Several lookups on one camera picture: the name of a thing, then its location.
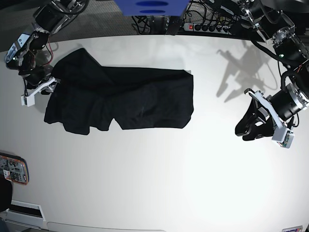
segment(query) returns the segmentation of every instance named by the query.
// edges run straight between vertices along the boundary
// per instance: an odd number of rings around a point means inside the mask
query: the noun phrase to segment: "sticker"
[[[9,180],[9,181],[12,181],[10,171],[3,170],[3,173],[4,173],[4,178],[5,178],[5,179],[7,179],[7,180]]]
[[[282,230],[282,232],[302,232],[302,231],[303,231],[302,226],[297,226],[297,227]]]

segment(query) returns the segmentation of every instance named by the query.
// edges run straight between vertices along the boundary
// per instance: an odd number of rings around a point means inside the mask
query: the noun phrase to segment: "blue box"
[[[125,16],[181,16],[189,0],[114,0]]]

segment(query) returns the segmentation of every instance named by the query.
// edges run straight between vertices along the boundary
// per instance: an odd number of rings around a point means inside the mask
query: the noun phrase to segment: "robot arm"
[[[282,11],[265,7],[261,0],[241,0],[239,6],[253,31],[266,44],[273,45],[276,54],[256,41],[252,43],[281,62],[288,71],[282,74],[281,90],[274,96],[265,97],[261,91],[254,92],[251,89],[245,91],[252,101],[237,124],[235,134],[242,136],[244,141],[272,137],[281,147],[289,148],[294,138],[295,115],[309,105],[309,52],[296,36],[294,23]],[[285,84],[287,77],[291,84]]]
[[[21,97],[23,105],[34,105],[34,95],[38,92],[53,92],[57,80],[50,76],[52,69],[49,62],[40,64],[35,57],[45,48],[50,36],[74,20],[88,3],[89,0],[52,0],[34,13],[35,22],[26,28],[9,49],[4,58],[7,68],[18,70],[18,74],[27,82],[27,87],[35,89],[29,95],[25,90],[25,95]]]

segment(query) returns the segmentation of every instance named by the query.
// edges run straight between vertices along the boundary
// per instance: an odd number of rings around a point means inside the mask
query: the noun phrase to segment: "white panel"
[[[12,223],[16,222],[23,225],[28,225],[29,227],[38,227],[38,228],[41,228],[43,224],[43,218],[33,217],[25,214],[19,214],[11,211],[7,212],[6,220]]]
[[[12,200],[11,204],[18,205],[18,206],[21,206],[21,207],[38,209],[40,211],[42,217],[43,217],[43,221],[45,221],[45,216],[43,214],[42,207],[39,204],[32,204],[32,203],[20,202],[20,201],[15,201],[15,200]]]
[[[66,225],[48,222],[48,229],[53,232],[165,232],[165,231],[145,231],[145,230],[117,230],[106,228],[94,228],[75,225]]]

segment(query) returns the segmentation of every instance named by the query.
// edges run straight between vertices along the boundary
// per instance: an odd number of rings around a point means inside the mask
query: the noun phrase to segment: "gray floor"
[[[34,21],[36,9],[2,13],[0,11],[0,51],[6,51],[25,27]],[[91,0],[89,6],[64,30],[52,36],[51,41],[65,41],[103,36],[136,35],[132,18],[123,16],[112,1]]]

